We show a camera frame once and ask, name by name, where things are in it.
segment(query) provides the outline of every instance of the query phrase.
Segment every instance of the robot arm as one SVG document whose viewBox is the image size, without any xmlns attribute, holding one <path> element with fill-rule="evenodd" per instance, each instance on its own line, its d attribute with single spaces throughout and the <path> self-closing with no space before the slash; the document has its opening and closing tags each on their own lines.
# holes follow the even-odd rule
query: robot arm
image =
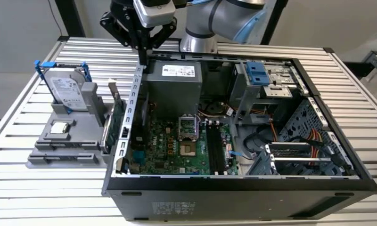
<svg viewBox="0 0 377 226">
<path fill-rule="evenodd" d="M 148 64 L 152 48 L 159 48 L 176 30 L 173 17 L 176 8 L 185 7 L 185 0 L 112 0 L 111 11 L 100 25 L 115 39 L 139 52 L 140 64 Z M 160 32 L 151 37 L 151 31 L 161 25 Z"/>
<path fill-rule="evenodd" d="M 215 34 L 239 43 L 251 39 L 264 22 L 264 4 L 265 0 L 112 0 L 100 25 L 124 46 L 139 52 L 140 64 L 148 65 L 148 54 L 176 30 L 177 8 L 191 6 L 180 50 L 216 53 Z M 151 37 L 151 31 L 160 25 L 163 29 Z"/>
</svg>

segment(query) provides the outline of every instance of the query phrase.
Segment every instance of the white wall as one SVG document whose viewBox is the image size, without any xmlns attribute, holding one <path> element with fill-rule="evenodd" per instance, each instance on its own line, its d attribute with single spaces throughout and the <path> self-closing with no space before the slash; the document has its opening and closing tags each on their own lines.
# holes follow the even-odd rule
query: white wall
<svg viewBox="0 0 377 226">
<path fill-rule="evenodd" d="M 348 58 L 377 33 L 377 0 L 289 0 L 272 45 L 331 47 Z"/>
<path fill-rule="evenodd" d="M 53 0 L 52 7 L 60 18 Z M 47 0 L 0 0 L 0 73 L 32 73 L 33 61 L 45 58 L 59 36 Z"/>
</svg>

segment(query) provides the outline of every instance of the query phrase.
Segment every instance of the ram slot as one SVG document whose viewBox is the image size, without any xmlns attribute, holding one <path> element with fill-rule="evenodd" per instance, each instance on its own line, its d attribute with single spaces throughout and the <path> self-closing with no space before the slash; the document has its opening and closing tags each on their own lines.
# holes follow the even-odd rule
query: ram slot
<svg viewBox="0 0 377 226">
<path fill-rule="evenodd" d="M 219 125 L 207 125 L 207 147 L 211 174 L 224 175 L 225 160 L 221 146 L 221 132 Z"/>
</svg>

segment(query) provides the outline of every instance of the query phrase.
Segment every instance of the blue tab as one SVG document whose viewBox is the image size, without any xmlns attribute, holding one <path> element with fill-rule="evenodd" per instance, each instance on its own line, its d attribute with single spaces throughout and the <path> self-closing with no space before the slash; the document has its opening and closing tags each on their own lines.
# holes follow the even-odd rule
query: blue tab
<svg viewBox="0 0 377 226">
<path fill-rule="evenodd" d="M 47 87 L 48 87 L 48 89 L 49 89 L 49 92 L 51 92 L 52 97 L 53 97 L 53 100 L 55 100 L 55 104 L 57 104 L 59 102 L 57 102 L 56 97 L 55 97 L 55 95 L 53 95 L 52 89 L 51 89 L 51 87 L 49 87 L 49 85 L 48 85 L 48 82 L 45 81 L 45 78 L 44 78 L 44 73 L 43 73 L 43 70 L 41 70 L 43 67 L 40 67 L 40 60 L 36 60 L 36 61 L 35 61 L 35 69 L 36 69 L 36 72 L 37 72 L 37 74 L 39 74 L 39 77 L 41 78 L 41 80 L 44 80 L 44 83 L 45 83 L 45 85 L 47 85 Z"/>
<path fill-rule="evenodd" d="M 73 112 L 73 110 L 69 107 L 67 107 L 67 106 L 64 106 L 64 107 L 67 109 L 67 114 L 71 114 Z"/>
<path fill-rule="evenodd" d="M 44 62 L 43 63 L 43 67 L 49 67 L 49 68 L 53 68 L 57 66 L 57 63 L 56 62 Z"/>
<path fill-rule="evenodd" d="M 268 86 L 269 77 L 265 72 L 264 64 L 260 62 L 247 62 L 245 71 L 249 77 L 249 81 L 253 85 Z"/>
<path fill-rule="evenodd" d="M 191 3 L 192 3 L 193 5 L 196 5 L 196 4 L 201 4 L 201 3 L 204 3 L 204 2 L 208 2 L 208 1 L 212 1 L 212 0 L 193 0 Z"/>
<path fill-rule="evenodd" d="M 85 61 L 81 64 L 81 67 L 84 68 L 84 73 L 85 73 L 85 81 L 92 82 L 92 77 L 91 77 L 91 72 L 89 72 L 89 67 Z"/>
<path fill-rule="evenodd" d="M 244 155 L 240 152 L 235 152 L 235 151 L 229 151 L 229 154 L 233 154 L 233 155 L 237 155 L 237 156 L 243 156 Z"/>
</svg>

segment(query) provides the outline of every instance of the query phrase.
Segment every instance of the green circuit board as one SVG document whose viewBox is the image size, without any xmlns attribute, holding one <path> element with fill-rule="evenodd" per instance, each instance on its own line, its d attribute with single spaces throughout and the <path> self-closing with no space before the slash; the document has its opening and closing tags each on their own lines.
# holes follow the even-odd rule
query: green circuit board
<svg viewBox="0 0 377 226">
<path fill-rule="evenodd" d="M 199 126 L 196 142 L 179 141 L 177 133 L 177 121 L 153 120 L 151 122 L 148 149 L 144 154 L 144 164 L 140 166 L 140 174 L 211 174 L 205 125 Z M 232 144 L 232 140 L 227 141 L 228 136 L 231 136 L 229 127 L 221 126 L 221 140 Z M 237 175 L 235 158 L 231 165 L 227 172 L 229 175 Z"/>
</svg>

